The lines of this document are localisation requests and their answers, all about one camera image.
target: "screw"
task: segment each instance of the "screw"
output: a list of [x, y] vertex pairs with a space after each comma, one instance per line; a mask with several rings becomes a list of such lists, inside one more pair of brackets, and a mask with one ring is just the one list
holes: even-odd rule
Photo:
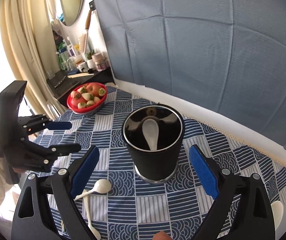
[[35, 174], [31, 173], [30, 175], [27, 176], [28, 179], [34, 179], [35, 178]]
[[64, 175], [67, 172], [66, 169], [60, 169], [59, 170], [59, 175]]
[[260, 179], [261, 176], [259, 176], [259, 174], [257, 174], [257, 173], [253, 173], [253, 178], [254, 178], [254, 179]]
[[224, 175], [229, 175], [230, 174], [230, 170], [229, 169], [222, 169], [222, 173]]

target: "finger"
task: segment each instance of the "finger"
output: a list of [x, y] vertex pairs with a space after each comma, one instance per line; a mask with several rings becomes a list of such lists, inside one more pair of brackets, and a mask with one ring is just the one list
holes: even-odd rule
[[169, 235], [164, 231], [160, 231], [153, 236], [152, 240], [173, 240], [173, 239], [170, 238]]
[[16, 173], [24, 173], [25, 170], [22, 170], [22, 169], [17, 169], [17, 168], [13, 168], [14, 172]]

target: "blue-gray fabric backdrop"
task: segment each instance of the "blue-gray fabric backdrop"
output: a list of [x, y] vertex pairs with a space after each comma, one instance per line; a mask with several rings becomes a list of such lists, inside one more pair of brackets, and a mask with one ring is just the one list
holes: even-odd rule
[[286, 0], [95, 0], [115, 77], [286, 149]]

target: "black mug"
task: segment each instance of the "black mug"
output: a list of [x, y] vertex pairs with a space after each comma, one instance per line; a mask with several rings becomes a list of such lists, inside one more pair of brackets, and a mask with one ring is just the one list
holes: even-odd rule
[[[150, 150], [142, 131], [147, 119], [158, 124], [157, 150]], [[164, 183], [177, 171], [185, 125], [182, 116], [166, 105], [144, 106], [124, 121], [122, 135], [137, 174], [148, 183]]]

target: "brush with wooden handle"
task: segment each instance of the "brush with wooden handle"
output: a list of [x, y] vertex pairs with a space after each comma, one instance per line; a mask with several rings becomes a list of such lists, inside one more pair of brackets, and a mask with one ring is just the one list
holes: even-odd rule
[[85, 22], [85, 33], [83, 33], [80, 37], [80, 52], [82, 55], [86, 53], [87, 50], [87, 39], [89, 38], [89, 28], [91, 23], [92, 9], [89, 10], [89, 14], [87, 15]]

